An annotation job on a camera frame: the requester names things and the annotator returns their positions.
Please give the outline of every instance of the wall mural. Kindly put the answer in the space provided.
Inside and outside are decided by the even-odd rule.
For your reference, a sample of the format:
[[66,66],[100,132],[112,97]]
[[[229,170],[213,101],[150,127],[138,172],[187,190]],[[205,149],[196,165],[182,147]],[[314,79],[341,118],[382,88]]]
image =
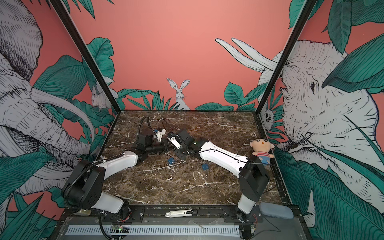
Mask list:
[[[38,59],[44,58],[44,36],[21,0],[0,0],[0,9],[0,239],[45,239],[55,216],[36,212],[43,195],[30,204],[24,196],[48,191],[64,208],[61,188],[79,160],[95,159],[115,116],[87,64],[69,55],[31,85]],[[101,54],[108,43],[103,38],[90,43],[100,52],[98,61],[108,62]],[[111,79],[113,64],[103,66]],[[93,105],[77,99],[87,84],[95,92]],[[70,136],[62,126],[67,120],[81,126],[85,137]],[[11,201],[16,211],[9,211]]]
[[[303,3],[291,2],[290,27]],[[316,240],[384,239],[384,154],[372,98],[384,91],[384,34],[345,52],[351,27],[384,23],[383,13],[382,0],[334,0],[325,28],[331,43],[296,42],[280,76],[284,86],[278,94],[273,89],[262,111],[289,195]],[[249,59],[217,41],[241,64],[262,72],[259,85],[268,81],[268,66],[280,55],[264,58],[233,39]]]

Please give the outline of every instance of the plush doll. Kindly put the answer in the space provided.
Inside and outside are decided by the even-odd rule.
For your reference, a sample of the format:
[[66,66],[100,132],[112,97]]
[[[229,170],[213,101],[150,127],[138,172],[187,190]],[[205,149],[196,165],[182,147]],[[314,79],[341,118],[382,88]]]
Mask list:
[[249,145],[254,150],[252,154],[258,156],[262,163],[269,164],[270,159],[274,158],[273,154],[268,153],[269,150],[271,150],[271,148],[275,147],[269,141],[265,139],[256,139],[256,140],[253,140]]

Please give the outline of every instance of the rabbit face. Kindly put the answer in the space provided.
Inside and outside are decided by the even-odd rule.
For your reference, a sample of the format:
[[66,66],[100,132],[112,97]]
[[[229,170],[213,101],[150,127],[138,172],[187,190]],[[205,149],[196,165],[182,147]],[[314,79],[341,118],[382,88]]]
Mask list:
[[171,80],[169,78],[167,78],[167,80],[169,82],[169,85],[173,89],[176,90],[176,99],[183,99],[184,98],[183,88],[185,88],[189,84],[190,81],[188,79],[184,80],[183,83],[181,84],[180,88],[178,88],[177,84],[173,80]]

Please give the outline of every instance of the marble tabletop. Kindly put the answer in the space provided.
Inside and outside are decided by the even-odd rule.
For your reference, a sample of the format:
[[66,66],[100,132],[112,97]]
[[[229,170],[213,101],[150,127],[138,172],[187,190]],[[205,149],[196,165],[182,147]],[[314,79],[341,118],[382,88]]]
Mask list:
[[[252,154],[250,141],[260,137],[250,112],[124,111],[102,155],[111,157],[130,148],[144,116],[150,117],[153,128],[162,127],[161,119],[165,119],[195,138],[205,137],[223,149],[244,156]],[[167,160],[171,157],[175,163],[169,166]],[[238,179],[215,163],[207,164],[209,170],[203,171],[201,160],[188,156],[182,161],[173,151],[149,155],[141,164],[106,179],[103,190],[131,204],[237,204],[241,196]],[[270,166],[266,169],[271,178],[266,189],[270,189],[276,181]],[[263,194],[260,201],[281,204],[277,188]]]

